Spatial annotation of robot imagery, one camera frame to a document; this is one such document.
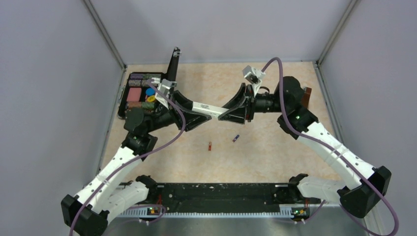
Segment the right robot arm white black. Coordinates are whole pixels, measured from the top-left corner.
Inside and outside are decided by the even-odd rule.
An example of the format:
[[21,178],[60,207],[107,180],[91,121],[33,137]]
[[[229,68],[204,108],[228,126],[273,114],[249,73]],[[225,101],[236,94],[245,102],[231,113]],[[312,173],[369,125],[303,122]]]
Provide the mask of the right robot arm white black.
[[315,151],[341,177],[335,181],[299,174],[290,180],[289,198],[295,203],[306,198],[338,203],[350,215],[364,218],[385,196],[390,170],[365,162],[332,136],[302,105],[304,90],[296,78],[285,76],[273,94],[258,93],[259,79],[250,77],[249,82],[224,105],[219,120],[244,124],[255,113],[280,113],[281,129]]

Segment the white black remote control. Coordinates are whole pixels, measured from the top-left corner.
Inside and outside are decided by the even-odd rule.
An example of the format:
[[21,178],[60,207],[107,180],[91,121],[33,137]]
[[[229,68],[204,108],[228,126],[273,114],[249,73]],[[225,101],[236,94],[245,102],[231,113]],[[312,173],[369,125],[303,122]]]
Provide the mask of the white black remote control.
[[194,101],[191,111],[201,115],[210,116],[214,119],[219,119],[219,117],[223,113],[229,111],[229,109]]

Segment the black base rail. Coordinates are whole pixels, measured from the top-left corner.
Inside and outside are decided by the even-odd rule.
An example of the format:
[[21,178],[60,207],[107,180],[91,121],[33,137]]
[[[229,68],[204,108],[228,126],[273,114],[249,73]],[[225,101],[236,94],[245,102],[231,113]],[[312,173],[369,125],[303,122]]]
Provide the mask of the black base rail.
[[308,218],[321,203],[285,183],[159,183],[140,205],[163,205],[168,218]]

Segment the brown wooden metronome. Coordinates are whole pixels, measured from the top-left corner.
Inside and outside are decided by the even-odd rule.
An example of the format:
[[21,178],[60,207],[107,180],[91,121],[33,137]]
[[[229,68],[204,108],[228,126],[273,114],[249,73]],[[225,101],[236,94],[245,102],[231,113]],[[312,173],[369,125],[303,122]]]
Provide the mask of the brown wooden metronome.
[[310,87],[304,87],[304,94],[303,97],[301,99],[301,104],[302,106],[304,106],[305,108],[309,108],[309,102],[310,102],[310,97],[311,97],[311,92],[312,92],[312,88]]

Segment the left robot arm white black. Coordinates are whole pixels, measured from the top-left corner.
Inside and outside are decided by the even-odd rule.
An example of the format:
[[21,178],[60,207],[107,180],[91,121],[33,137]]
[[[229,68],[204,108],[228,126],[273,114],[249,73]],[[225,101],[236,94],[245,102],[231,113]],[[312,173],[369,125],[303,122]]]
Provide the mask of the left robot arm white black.
[[[152,115],[146,114],[141,108],[128,110],[124,126],[128,134],[116,154],[87,186],[74,196],[66,195],[61,201],[70,236],[101,236],[124,211],[136,208],[140,202],[154,202],[158,191],[149,177],[136,180],[123,190],[118,191],[117,188],[149,155],[173,144],[183,132],[225,112],[224,108],[181,98],[178,91],[155,92],[155,99],[166,108],[165,113]],[[150,133],[173,123],[179,127],[179,133],[166,144],[155,148],[158,138]]]

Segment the blue battery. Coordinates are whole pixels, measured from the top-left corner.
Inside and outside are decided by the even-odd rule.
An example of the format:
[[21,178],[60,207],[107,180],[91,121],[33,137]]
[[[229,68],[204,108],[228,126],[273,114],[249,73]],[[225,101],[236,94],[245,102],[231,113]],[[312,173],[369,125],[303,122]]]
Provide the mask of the blue battery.
[[238,139],[240,137],[240,135],[238,134],[238,135],[236,135],[234,138],[233,138],[233,140],[232,140],[232,142],[234,143],[234,142],[236,142],[236,140]]

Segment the black poker chip case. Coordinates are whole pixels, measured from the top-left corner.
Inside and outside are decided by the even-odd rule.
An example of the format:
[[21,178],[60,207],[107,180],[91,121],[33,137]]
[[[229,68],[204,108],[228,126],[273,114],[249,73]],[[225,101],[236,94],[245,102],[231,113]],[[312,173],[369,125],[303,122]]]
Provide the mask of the black poker chip case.
[[155,92],[150,89],[146,83],[149,79],[154,79],[153,85],[158,87],[158,83],[163,79],[174,82],[176,80],[179,58],[181,50],[178,47],[173,49],[173,53],[165,73],[163,72],[132,72],[129,74],[126,85],[123,87],[121,96],[119,98],[119,108],[117,117],[125,119],[125,113],[129,106],[138,102],[152,102],[151,96]]

